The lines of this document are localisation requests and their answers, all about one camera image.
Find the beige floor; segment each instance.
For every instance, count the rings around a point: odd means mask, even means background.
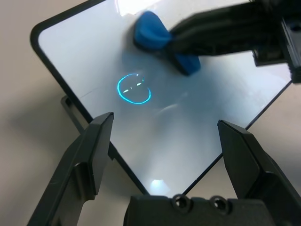
[[[63,152],[78,132],[62,107],[63,92],[29,44],[32,27],[82,0],[0,2],[0,225],[28,222]],[[301,194],[301,87],[291,85],[250,128]],[[79,226],[121,225],[138,189],[110,162]],[[189,196],[235,197],[222,161]]]

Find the white surface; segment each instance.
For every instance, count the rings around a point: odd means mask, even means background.
[[[170,28],[195,12],[235,2],[155,2],[106,0],[44,30],[39,44],[92,117],[115,113],[111,141],[149,193],[172,196],[221,153],[218,120],[246,127],[290,78],[286,65],[256,68],[251,52],[203,57],[197,74],[182,76],[133,46],[130,28],[138,16],[132,14],[148,8]],[[121,92],[142,102],[149,88],[151,99],[143,105],[117,93],[118,81],[132,73]]]
[[[78,136],[60,105],[64,95],[34,54],[37,23],[82,0],[0,1],[0,225],[27,225],[65,149]],[[291,85],[250,128],[301,194],[301,86]],[[105,169],[96,200],[78,226],[121,226],[129,197],[139,191],[116,163]],[[188,194],[235,197],[219,161]]]

